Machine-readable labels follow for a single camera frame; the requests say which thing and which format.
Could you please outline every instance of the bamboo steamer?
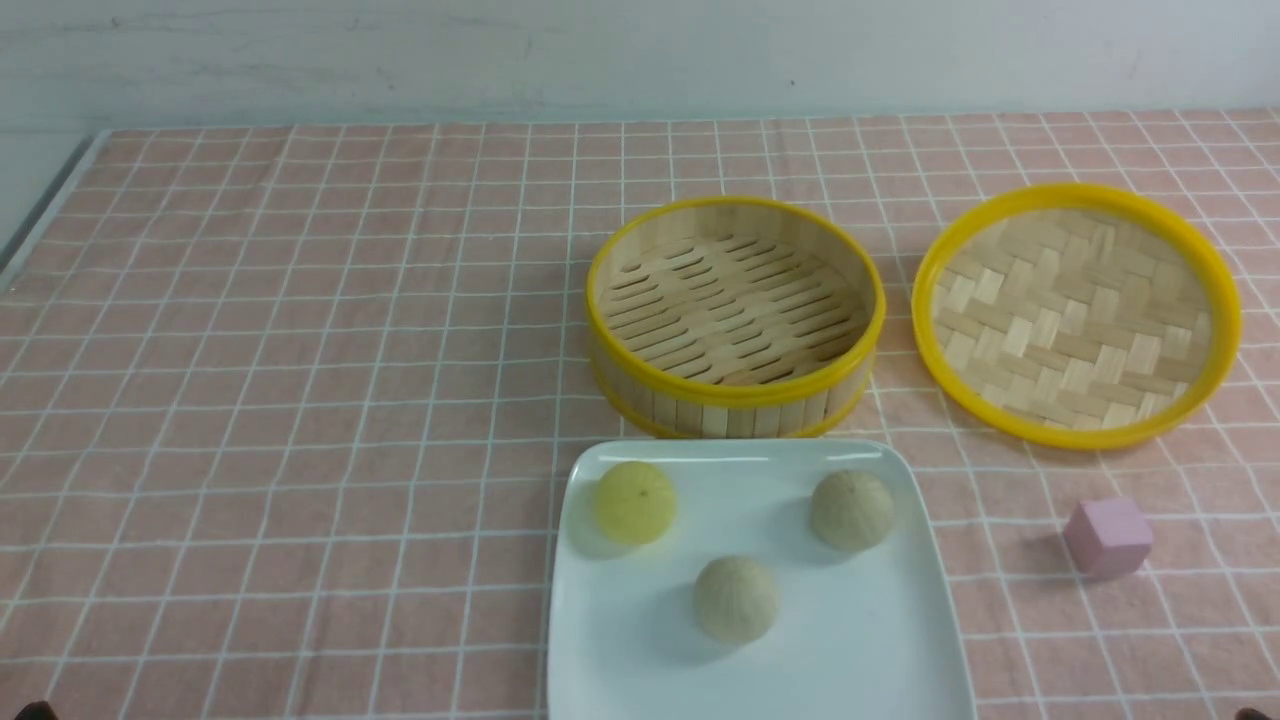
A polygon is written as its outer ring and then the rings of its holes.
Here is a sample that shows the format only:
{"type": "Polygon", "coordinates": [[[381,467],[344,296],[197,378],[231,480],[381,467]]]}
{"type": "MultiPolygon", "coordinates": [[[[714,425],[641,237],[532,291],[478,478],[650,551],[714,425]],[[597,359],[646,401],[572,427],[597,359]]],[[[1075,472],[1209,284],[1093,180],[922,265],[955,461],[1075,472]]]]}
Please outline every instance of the bamboo steamer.
{"type": "Polygon", "coordinates": [[[707,197],[636,218],[586,282],[613,407],[658,437],[812,437],[870,380],[884,291],[870,258],[782,202],[707,197]]]}
{"type": "Polygon", "coordinates": [[[1208,240],[1120,190],[996,197],[933,245],[915,281],[920,356],[961,406],[1073,450],[1155,437],[1222,383],[1240,301],[1208,240]]]}

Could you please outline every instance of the ball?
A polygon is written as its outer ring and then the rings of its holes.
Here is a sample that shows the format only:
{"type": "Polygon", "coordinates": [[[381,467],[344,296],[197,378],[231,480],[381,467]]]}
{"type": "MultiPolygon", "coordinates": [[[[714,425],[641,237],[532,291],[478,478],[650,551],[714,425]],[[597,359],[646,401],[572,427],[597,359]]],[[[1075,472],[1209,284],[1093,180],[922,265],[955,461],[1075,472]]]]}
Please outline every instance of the ball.
{"type": "Polygon", "coordinates": [[[764,637],[778,618],[781,594],[769,569],[744,556],[712,560],[694,583],[698,625],[724,644],[764,637]]]}
{"type": "Polygon", "coordinates": [[[600,477],[591,510],[604,537],[621,544],[648,544],[676,520],[676,488],[657,465],[620,462],[600,477]]]}
{"type": "Polygon", "coordinates": [[[870,473],[832,473],[813,491],[809,527],[836,550],[861,552],[879,544],[893,529],[893,496],[870,473]]]}

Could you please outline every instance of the yellow rim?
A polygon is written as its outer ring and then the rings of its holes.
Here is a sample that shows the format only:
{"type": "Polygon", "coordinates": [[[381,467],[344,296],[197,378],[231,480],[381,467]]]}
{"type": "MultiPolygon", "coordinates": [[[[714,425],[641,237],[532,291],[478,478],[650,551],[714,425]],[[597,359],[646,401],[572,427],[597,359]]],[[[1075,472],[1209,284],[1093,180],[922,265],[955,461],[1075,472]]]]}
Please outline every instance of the yellow rim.
{"type": "Polygon", "coordinates": [[[1164,206],[1130,192],[1092,184],[1028,187],[989,200],[965,213],[929,249],[915,275],[911,324],[924,365],[963,407],[1009,434],[1068,450],[1107,450],[1149,439],[1181,423],[1226,379],[1240,345],[1240,297],[1226,263],[1190,223],[1164,206]],[[1111,213],[1144,225],[1178,249],[1188,260],[1213,305],[1213,348],[1204,370],[1187,392],[1151,418],[1106,430],[1068,430],[1024,420],[973,392],[942,356],[931,316],[933,287],[955,254],[979,231],[1011,215],[1053,208],[1079,208],[1111,213]]]}
{"type": "Polygon", "coordinates": [[[758,405],[773,405],[781,402],[790,402],[792,400],[799,400],[801,397],[808,397],[815,392],[820,392],[833,386],[835,383],[844,379],[850,372],[852,372],[859,363],[874,348],[876,340],[879,337],[881,327],[884,324],[884,286],[881,283],[879,273],[876,272],[876,264],[872,263],[870,256],[849,236],[845,231],[836,227],[831,220],[822,218],[809,210],[803,208],[796,208],[794,205],[787,205],[786,202],[778,202],[776,200],[765,200],[762,197],[744,197],[744,196],[716,196],[716,197],[698,197],[694,200],[682,200],[680,202],[672,202],[671,205],[664,205],[655,210],[650,210],[639,218],[631,220],[622,227],[618,232],[609,237],[604,247],[600,249],[595,255],[595,260],[591,263],[591,270],[586,275],[586,318],[591,327],[591,333],[595,336],[600,347],[609,354],[616,363],[622,365],[628,374],[643,382],[644,384],[671,395],[677,400],[684,400],[686,402],[696,404],[710,404],[719,405],[723,407],[754,407],[758,405]],[[604,319],[600,316],[600,309],[595,302],[595,286],[600,274],[600,266],[604,259],[613,250],[613,246],[627,233],[634,231],[636,227],[648,223],[655,218],[666,215],[668,213],[675,213],[678,210],[685,210],[689,208],[700,208],[703,205],[763,205],[767,208],[773,208],[783,213],[790,213],[804,218],[812,223],[822,225],[827,232],[831,232],[838,237],[850,250],[852,250],[858,258],[867,266],[867,274],[870,277],[872,286],[876,291],[876,307],[872,310],[872,320],[867,325],[867,331],[863,337],[849,348],[847,352],[832,360],[827,366],[820,370],[815,370],[803,378],[796,378],[794,380],[783,380],[781,383],[771,383],[767,386],[749,386],[749,387],[724,387],[713,386],[708,383],[699,383],[689,380],[675,375],[672,373],[666,373],[653,368],[640,360],[635,354],[622,346],[613,337],[613,334],[607,329],[604,319]]]}
{"type": "MultiPolygon", "coordinates": [[[[653,420],[649,420],[648,418],[644,418],[640,414],[637,414],[635,410],[631,409],[630,405],[622,402],[622,398],[618,397],[616,392],[613,392],[613,388],[611,388],[607,382],[604,382],[604,378],[600,375],[600,368],[595,364],[594,359],[591,360],[591,373],[595,374],[595,384],[599,386],[600,392],[604,395],[604,398],[609,401],[609,405],[613,406],[613,409],[618,413],[618,415],[622,415],[622,418],[626,419],[626,421],[631,423],[632,425],[640,428],[641,430],[652,434],[655,438],[707,439],[707,438],[699,438],[696,436],[686,436],[677,432],[672,432],[671,429],[664,428],[654,423],[653,420]]],[[[868,372],[867,377],[863,378],[863,383],[858,386],[858,389],[854,391],[854,396],[849,398],[849,402],[846,402],[844,407],[837,410],[835,414],[827,416],[827,419],[818,423],[817,425],[809,425],[808,428],[803,428],[797,432],[785,434],[781,437],[783,438],[819,437],[827,434],[827,432],[838,425],[841,420],[847,418],[849,414],[854,411],[854,407],[856,407],[858,401],[863,398],[863,395],[867,392],[867,387],[870,384],[870,382],[872,382],[872,374],[870,372],[868,372]]]]}

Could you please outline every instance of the white plate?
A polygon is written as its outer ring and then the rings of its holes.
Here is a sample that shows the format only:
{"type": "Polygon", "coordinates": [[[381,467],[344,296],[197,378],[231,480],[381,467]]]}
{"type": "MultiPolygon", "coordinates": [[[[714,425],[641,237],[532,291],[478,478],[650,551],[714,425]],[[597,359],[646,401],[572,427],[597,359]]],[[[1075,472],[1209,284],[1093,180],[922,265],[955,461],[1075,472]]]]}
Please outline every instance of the white plate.
{"type": "Polygon", "coordinates": [[[568,479],[552,583],[550,720],[977,717],[951,594],[902,459],[846,439],[621,441],[588,450],[568,479]],[[590,515],[611,466],[662,466],[680,495],[672,529],[618,553],[590,515]],[[879,475],[893,530],[846,557],[809,530],[831,471],[879,475]],[[777,624],[727,650],[698,630],[692,582],[722,555],[773,569],[777,624]]]}

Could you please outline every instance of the beige ball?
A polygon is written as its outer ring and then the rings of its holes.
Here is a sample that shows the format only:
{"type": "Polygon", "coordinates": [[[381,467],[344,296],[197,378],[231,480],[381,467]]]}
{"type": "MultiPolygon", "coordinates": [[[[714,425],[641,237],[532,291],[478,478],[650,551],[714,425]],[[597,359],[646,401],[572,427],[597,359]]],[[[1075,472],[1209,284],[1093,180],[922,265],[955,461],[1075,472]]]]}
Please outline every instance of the beige ball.
{"type": "Polygon", "coordinates": [[[773,574],[750,557],[712,560],[694,583],[698,625],[724,644],[748,644],[764,637],[780,606],[773,574]]]}
{"type": "Polygon", "coordinates": [[[893,496],[870,473],[832,473],[813,491],[809,527],[836,550],[861,552],[879,544],[893,529],[893,496]]]}

